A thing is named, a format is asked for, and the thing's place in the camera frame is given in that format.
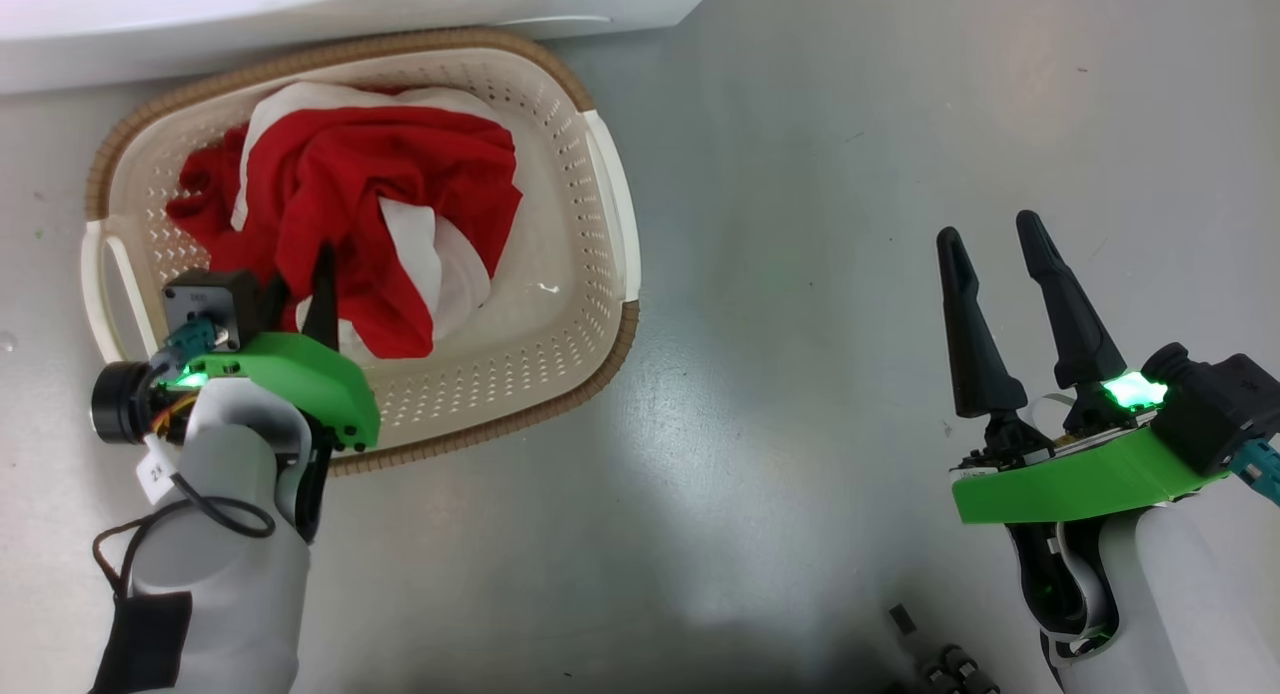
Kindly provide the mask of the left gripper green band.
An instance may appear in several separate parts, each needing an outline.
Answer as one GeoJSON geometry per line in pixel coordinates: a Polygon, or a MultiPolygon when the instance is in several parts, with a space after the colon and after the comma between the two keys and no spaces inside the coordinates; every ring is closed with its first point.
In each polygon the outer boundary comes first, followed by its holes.
{"type": "MultiPolygon", "coordinates": [[[[191,446],[215,428],[247,428],[271,451],[310,451],[328,434],[352,451],[379,443],[381,414],[364,370],[338,351],[334,248],[323,243],[301,334],[264,333],[234,352],[198,357],[207,382],[186,425],[191,446]]],[[[291,288],[274,273],[259,297],[259,321],[280,324],[291,288]]]]}

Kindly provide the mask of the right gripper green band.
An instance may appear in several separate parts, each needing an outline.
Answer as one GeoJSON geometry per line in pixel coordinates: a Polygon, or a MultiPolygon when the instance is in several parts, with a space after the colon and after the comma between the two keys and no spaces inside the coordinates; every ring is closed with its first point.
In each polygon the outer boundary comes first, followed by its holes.
{"type": "MultiPolygon", "coordinates": [[[[1023,525],[1096,519],[1174,502],[1222,480],[1221,472],[1193,472],[1155,435],[1149,425],[1164,407],[1166,385],[1124,374],[1123,355],[1041,216],[1020,211],[1016,230],[1048,315],[1059,388],[1106,382],[1106,392],[1135,414],[1137,426],[1068,443],[1020,469],[952,469],[960,520],[1023,525]]],[[[957,229],[943,228],[936,248],[955,412],[961,419],[1015,414],[1028,405],[1027,393],[1007,371],[980,310],[980,283],[957,229]]]]}

